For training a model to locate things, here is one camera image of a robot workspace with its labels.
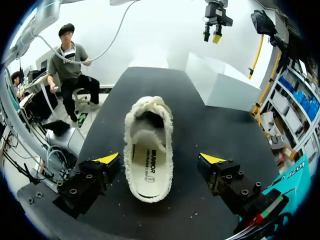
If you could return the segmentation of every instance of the desk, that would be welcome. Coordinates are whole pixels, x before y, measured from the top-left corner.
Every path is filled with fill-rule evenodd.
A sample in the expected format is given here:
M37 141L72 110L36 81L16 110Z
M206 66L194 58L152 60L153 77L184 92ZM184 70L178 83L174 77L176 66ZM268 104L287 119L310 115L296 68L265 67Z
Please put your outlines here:
M123 155L125 116L144 96L161 96L173 114L173 181L169 195L144 203L130 192L124 168L105 196L78 220L102 232L149 240L222 240L239 217L213 197L197 171L200 152L232 158L265 189L279 174L270 146L251 113L205 106L185 72L128 68L97 114L78 162L119 152Z
M25 90L28 90L28 89L30 89L30 88L32 88L34 86L40 85L41 90L43 91L43 95L44 95L44 98L46 100L46 103L48 104L53 116L56 119L58 119L57 114L55 113L53 107L50 104L49 97L48 97L48 94L47 94L47 91L46 91L46 88L45 88L45 83L44 82L45 82L45 80L47 80L47 78L48 78L48 75L45 74L44 76L39 77L37 80L27 84L24 88L25 88Z

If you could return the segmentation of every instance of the fuzzy white slipper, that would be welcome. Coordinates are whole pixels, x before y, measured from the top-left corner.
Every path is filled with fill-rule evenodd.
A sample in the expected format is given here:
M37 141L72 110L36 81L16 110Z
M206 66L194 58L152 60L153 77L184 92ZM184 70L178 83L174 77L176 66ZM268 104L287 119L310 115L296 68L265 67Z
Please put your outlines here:
M164 199L171 189L172 118L159 96L140 98L125 117L125 176L132 194L146 203Z

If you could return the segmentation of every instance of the man's hand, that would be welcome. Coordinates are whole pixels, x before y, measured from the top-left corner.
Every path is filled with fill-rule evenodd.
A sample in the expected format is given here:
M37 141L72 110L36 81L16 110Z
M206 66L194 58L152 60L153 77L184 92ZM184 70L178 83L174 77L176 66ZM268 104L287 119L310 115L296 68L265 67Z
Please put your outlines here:
M90 59L90 58L87 58L87 59L85 60L85 62L86 62L86 61L88 61L88 62L84 63L84 65L86 65L87 67L89 67L89 66L91 65L91 63L92 63L92 61L89 61L89 60L91 60L91 59Z
M52 93L52 94L55 94L56 93L56 91L57 91L57 89L55 89L55 83L54 82L52 82L51 84L50 84L50 92Z

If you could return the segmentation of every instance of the cardboard box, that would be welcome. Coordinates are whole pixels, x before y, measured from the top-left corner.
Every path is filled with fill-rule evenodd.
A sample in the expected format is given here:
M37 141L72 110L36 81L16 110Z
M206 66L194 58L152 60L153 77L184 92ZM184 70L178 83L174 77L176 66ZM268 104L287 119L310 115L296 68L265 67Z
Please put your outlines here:
M271 136L269 133L265 131L263 132L263 134L268 140L268 143L274 155L282 153L288 159L294 161L297 152L292 147L284 143L281 136Z

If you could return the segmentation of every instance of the shoe insole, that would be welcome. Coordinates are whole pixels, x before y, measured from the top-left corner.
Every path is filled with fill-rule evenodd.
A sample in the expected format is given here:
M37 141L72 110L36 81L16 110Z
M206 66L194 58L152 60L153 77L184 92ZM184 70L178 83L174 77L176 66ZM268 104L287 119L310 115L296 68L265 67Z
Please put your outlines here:
M136 144L131 174L135 189L142 197L153 198L161 195L165 190L168 174L166 153Z

